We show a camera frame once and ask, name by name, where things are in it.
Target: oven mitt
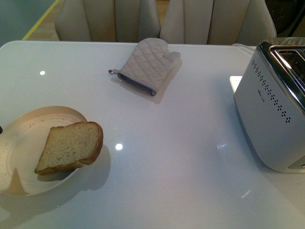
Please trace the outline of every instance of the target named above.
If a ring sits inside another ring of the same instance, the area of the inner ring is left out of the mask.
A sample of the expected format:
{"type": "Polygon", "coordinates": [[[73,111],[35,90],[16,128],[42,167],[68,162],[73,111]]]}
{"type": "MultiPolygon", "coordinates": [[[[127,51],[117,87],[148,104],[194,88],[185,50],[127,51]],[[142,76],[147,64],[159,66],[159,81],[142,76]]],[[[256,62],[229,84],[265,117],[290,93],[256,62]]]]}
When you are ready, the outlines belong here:
{"type": "Polygon", "coordinates": [[[156,95],[162,82],[180,60],[179,52],[169,52],[167,43],[158,38],[147,38],[138,43],[126,64],[118,71],[118,78],[156,95]]]}

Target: toast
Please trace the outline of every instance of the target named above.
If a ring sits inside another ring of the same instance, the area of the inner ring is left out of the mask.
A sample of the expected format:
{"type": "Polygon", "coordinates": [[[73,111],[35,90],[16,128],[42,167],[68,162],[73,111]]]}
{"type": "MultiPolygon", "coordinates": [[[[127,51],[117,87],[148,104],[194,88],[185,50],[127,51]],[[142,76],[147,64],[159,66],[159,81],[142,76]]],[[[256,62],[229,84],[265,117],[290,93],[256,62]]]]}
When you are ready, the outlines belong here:
{"type": "Polygon", "coordinates": [[[92,164],[103,145],[103,130],[95,122],[52,127],[34,172],[69,172],[92,164]]]}

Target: white chair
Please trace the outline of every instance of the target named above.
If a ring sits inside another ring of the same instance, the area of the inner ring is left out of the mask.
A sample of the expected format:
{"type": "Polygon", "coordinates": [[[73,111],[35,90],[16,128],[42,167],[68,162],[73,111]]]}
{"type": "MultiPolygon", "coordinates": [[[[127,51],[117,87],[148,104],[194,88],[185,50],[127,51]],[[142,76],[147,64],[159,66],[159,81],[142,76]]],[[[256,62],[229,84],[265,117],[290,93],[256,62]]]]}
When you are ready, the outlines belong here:
{"type": "Polygon", "coordinates": [[[155,0],[65,0],[55,29],[61,41],[139,42],[161,26],[155,0]]]}
{"type": "Polygon", "coordinates": [[[160,33],[186,44],[257,45],[274,37],[264,0],[170,0],[160,33]]]}

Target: table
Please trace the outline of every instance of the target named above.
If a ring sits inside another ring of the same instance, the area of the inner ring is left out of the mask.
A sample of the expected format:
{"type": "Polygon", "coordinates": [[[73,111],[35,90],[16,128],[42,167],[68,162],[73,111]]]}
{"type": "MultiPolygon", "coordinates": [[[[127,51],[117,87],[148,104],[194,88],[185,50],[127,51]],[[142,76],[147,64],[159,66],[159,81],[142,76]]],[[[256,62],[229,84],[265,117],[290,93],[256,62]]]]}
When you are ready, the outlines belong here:
{"type": "Polygon", "coordinates": [[[98,122],[104,145],[95,163],[47,193],[0,195],[0,228],[304,228],[304,174],[264,166],[235,112],[229,77],[244,73],[253,51],[169,45],[182,65],[152,97],[108,74],[135,45],[1,47],[2,127],[33,109],[62,105],[98,122]]]}

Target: white toaster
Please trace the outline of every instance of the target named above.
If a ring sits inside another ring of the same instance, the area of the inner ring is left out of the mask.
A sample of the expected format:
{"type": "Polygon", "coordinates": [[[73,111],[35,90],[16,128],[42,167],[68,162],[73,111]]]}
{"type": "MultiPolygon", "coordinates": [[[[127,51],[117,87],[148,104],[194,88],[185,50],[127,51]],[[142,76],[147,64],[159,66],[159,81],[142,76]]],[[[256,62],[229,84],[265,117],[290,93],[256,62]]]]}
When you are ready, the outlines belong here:
{"type": "Polygon", "coordinates": [[[305,173],[305,45],[259,44],[234,101],[262,162],[278,172],[305,173]]]}

